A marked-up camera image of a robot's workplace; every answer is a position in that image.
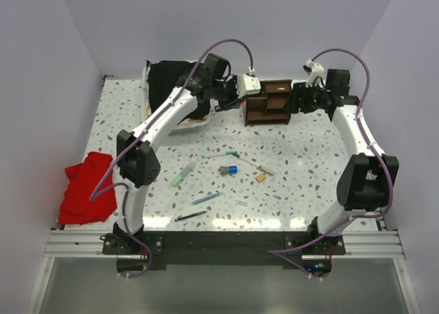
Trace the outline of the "white marker green cap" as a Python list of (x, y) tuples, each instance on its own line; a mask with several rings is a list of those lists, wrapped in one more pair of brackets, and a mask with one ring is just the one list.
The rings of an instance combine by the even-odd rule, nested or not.
[(247, 159), (246, 157), (242, 156), (241, 154), (239, 154), (239, 153), (237, 153), (237, 152), (233, 152), (232, 155), (233, 155), (234, 157), (236, 157), (237, 159), (240, 159), (240, 160), (242, 160), (242, 161), (248, 163), (249, 165), (252, 165), (253, 167), (255, 167), (255, 168), (258, 169), (258, 170), (261, 169), (261, 165), (260, 165), (260, 164), (258, 164), (258, 163), (256, 163), (256, 162), (253, 162), (253, 161), (251, 161), (251, 160), (249, 160), (249, 159)]

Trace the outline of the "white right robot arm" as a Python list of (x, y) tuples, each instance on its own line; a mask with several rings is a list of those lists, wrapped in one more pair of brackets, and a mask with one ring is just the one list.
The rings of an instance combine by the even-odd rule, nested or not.
[(375, 143), (359, 97), (349, 93), (349, 71), (325, 70), (313, 62), (303, 69), (307, 79), (293, 85), (284, 110), (290, 114), (324, 111), (338, 129), (349, 156), (337, 182), (334, 204), (313, 220), (305, 238), (307, 249), (321, 254), (330, 246), (329, 237), (340, 236), (355, 219), (386, 214), (393, 201), (399, 161)]

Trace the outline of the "light green highlighter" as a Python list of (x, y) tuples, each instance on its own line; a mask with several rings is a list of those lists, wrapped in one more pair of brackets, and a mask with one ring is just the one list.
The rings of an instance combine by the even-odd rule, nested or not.
[(172, 186), (178, 186), (186, 176), (193, 170), (195, 167), (194, 162), (190, 162), (187, 164), (180, 172), (178, 172), (171, 181)]

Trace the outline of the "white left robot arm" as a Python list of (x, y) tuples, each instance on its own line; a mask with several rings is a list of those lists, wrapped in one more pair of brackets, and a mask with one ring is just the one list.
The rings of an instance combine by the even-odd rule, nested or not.
[(116, 165), (126, 184), (121, 205), (122, 217), (114, 231), (118, 246), (127, 254), (141, 249), (143, 207), (148, 187), (159, 175), (157, 151), (163, 140), (185, 119), (205, 117), (211, 100), (220, 110), (237, 108), (245, 94), (237, 90), (230, 62), (214, 53), (203, 62), (162, 60), (145, 65), (145, 85), (150, 116), (129, 132), (117, 135)]

